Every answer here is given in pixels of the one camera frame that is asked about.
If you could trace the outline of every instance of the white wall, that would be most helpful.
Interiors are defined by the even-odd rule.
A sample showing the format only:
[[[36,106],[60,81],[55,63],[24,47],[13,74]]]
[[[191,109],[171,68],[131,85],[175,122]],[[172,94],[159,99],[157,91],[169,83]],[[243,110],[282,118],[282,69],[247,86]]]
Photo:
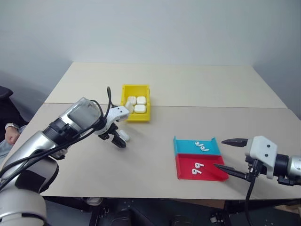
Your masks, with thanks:
[[[252,65],[300,117],[300,14],[300,0],[0,0],[0,83],[31,116],[72,61]]]

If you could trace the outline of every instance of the beige tabletop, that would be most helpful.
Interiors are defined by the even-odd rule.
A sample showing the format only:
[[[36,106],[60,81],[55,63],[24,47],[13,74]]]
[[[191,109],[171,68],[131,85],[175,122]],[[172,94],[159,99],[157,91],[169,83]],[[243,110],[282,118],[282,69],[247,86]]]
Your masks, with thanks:
[[[123,84],[149,84],[151,106],[286,108],[251,66],[106,64],[74,62],[46,103],[81,97],[120,104]]]
[[[37,130],[70,104],[44,104],[27,126],[12,154]],[[147,197],[181,199],[244,199],[249,183],[230,176],[227,181],[178,180],[173,137],[209,140],[216,137],[225,164],[247,171],[245,148],[222,145],[224,139],[263,135],[279,153],[300,153],[300,121],[288,109],[226,107],[151,108],[149,123],[118,123],[131,137],[125,149],[96,135],[73,145],[60,171],[43,195]],[[279,185],[261,175],[253,199],[300,198],[300,186]]]
[[[137,65],[73,63],[38,110],[8,157],[37,130],[43,130],[82,96],[107,103],[121,99],[124,83],[150,86],[151,119],[121,122],[131,137],[124,150],[96,135],[70,147],[60,171],[43,195],[244,199],[249,183],[178,180],[173,138],[216,137],[225,164],[247,171],[245,148],[222,145],[224,139],[266,136],[279,153],[301,154],[301,123],[250,66]],[[261,175],[253,199],[301,197],[301,187],[279,185]]]

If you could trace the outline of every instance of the red compartment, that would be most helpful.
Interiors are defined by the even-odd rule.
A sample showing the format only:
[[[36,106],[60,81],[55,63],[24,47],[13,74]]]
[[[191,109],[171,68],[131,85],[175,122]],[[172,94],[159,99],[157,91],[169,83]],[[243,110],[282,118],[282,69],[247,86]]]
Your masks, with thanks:
[[[196,168],[196,162],[202,163],[204,166]],[[215,163],[224,164],[220,155],[177,154],[175,163],[178,179],[224,181],[229,178],[227,173],[214,166]],[[202,173],[194,175],[192,169],[199,170]]]

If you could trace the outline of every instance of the plastic tray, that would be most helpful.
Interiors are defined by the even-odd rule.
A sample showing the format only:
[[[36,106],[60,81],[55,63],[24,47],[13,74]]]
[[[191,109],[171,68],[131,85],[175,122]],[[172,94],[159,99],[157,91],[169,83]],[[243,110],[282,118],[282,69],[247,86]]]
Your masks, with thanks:
[[[204,164],[204,167],[195,168],[196,162]],[[219,155],[177,154],[175,163],[179,179],[224,181],[229,178],[227,173],[214,166],[214,163],[224,164]],[[202,174],[194,175],[192,169],[199,170]]]
[[[124,106],[129,96],[146,97],[146,113],[138,114],[132,113],[129,115],[127,121],[149,121],[151,118],[151,103],[150,103],[150,89],[149,85],[136,85],[136,84],[125,84],[122,88],[121,104]]]
[[[209,151],[202,151],[200,147],[195,145],[195,142],[198,141],[200,144],[204,144]],[[174,154],[214,154],[221,155],[220,149],[218,148],[215,138],[211,140],[177,140],[176,136],[174,137]]]

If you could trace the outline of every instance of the blue compartment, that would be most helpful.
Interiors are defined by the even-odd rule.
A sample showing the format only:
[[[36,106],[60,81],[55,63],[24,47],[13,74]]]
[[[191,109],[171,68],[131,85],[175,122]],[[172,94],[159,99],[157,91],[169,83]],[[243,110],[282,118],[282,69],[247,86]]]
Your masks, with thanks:
[[[204,144],[206,149],[209,151],[202,151],[200,147],[195,145],[195,142],[198,141],[200,144]],[[221,155],[220,149],[218,148],[215,138],[208,140],[177,140],[176,136],[174,137],[174,155],[177,154],[213,154]]]

